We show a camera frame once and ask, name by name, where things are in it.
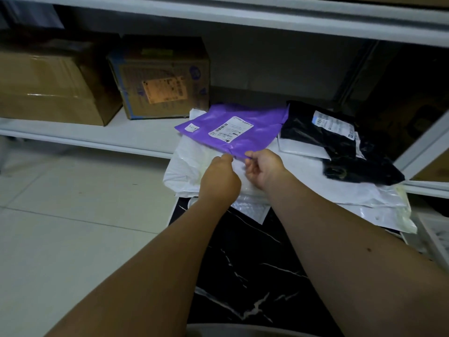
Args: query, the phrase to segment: cardboard box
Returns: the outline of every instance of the cardboard box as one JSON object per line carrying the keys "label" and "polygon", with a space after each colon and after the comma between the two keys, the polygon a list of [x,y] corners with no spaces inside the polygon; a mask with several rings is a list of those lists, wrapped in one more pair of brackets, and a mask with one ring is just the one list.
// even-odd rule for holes
{"label": "cardboard box", "polygon": [[339,1],[362,1],[376,4],[397,4],[425,7],[449,7],[449,0],[339,0]]}
{"label": "cardboard box", "polygon": [[209,109],[210,62],[201,38],[129,35],[108,59],[129,119]]}
{"label": "cardboard box", "polygon": [[[448,50],[405,45],[356,114],[387,155],[396,160],[449,109]],[[449,152],[412,180],[449,182]]]}
{"label": "cardboard box", "polygon": [[0,32],[0,117],[106,125],[121,107],[106,60],[116,34]]}

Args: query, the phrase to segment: black marble surface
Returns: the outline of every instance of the black marble surface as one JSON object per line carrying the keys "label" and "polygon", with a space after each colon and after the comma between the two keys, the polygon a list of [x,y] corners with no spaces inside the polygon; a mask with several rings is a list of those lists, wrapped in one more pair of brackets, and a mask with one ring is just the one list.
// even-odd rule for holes
{"label": "black marble surface", "polygon": [[[171,222],[187,209],[180,198]],[[230,208],[206,249],[188,323],[238,323],[342,336],[273,210],[260,225]]]}

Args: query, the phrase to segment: purple mailer bag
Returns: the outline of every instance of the purple mailer bag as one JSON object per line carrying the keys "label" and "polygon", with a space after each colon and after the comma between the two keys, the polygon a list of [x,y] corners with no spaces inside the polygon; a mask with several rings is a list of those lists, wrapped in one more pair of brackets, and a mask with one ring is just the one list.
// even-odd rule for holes
{"label": "purple mailer bag", "polygon": [[252,109],[237,104],[212,105],[209,112],[175,126],[194,141],[245,158],[268,147],[288,118],[288,107]]}

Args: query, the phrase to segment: forearm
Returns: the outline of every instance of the forearm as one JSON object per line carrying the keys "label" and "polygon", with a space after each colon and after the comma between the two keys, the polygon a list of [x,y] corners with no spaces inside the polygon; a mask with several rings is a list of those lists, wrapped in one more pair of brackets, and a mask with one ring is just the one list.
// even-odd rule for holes
{"label": "forearm", "polygon": [[199,200],[48,336],[183,336],[201,260],[226,209]]}
{"label": "forearm", "polygon": [[314,287],[347,336],[441,332],[438,321],[449,309],[448,279],[432,262],[288,172],[268,182],[266,191]]}

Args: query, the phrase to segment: tile floor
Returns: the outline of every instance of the tile floor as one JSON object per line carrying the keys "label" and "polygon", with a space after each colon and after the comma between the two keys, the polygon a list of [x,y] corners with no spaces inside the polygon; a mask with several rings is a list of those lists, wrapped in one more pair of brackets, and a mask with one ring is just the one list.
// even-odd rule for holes
{"label": "tile floor", "polygon": [[43,336],[162,231],[168,160],[9,142],[0,174],[0,330]]}

